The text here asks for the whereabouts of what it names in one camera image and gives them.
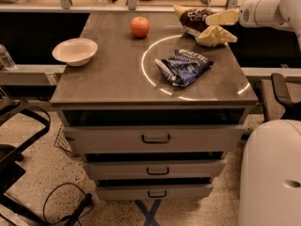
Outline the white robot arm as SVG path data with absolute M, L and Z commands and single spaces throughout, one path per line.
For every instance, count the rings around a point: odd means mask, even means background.
M 205 19 L 301 31 L 300 0 L 247 0 Z M 274 120 L 250 135 L 241 168 L 238 226 L 301 226 L 301 121 Z

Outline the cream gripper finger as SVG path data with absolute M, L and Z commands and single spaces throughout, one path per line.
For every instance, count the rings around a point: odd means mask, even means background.
M 233 25 L 239 18 L 239 12 L 235 8 L 226 9 L 206 17 L 206 25 Z
M 197 36 L 196 41 L 202 46 L 216 47 L 224 43 L 236 42 L 237 37 L 220 25 L 210 25 Z

